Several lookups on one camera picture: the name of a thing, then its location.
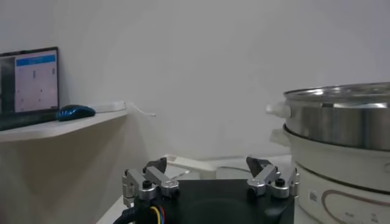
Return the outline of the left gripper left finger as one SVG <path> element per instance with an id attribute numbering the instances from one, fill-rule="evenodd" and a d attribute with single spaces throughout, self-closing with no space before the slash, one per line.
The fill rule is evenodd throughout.
<path id="1" fill-rule="evenodd" d="M 126 169 L 122 176 L 123 203 L 130 208 L 135 199 L 152 201 L 157 193 L 164 198 L 175 199 L 180 195 L 180 185 L 177 180 L 165 175 L 168 164 L 167 157 L 149 161 L 142 171 Z"/>

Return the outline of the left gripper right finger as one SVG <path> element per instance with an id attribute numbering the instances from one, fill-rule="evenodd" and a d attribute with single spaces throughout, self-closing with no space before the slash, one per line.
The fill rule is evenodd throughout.
<path id="1" fill-rule="evenodd" d="M 299 195 L 300 174 L 295 167 L 280 170 L 269 160 L 254 157 L 246 158 L 252 178 L 247 180 L 247 192 L 253 198 L 270 193 L 277 199 L 297 197 Z"/>

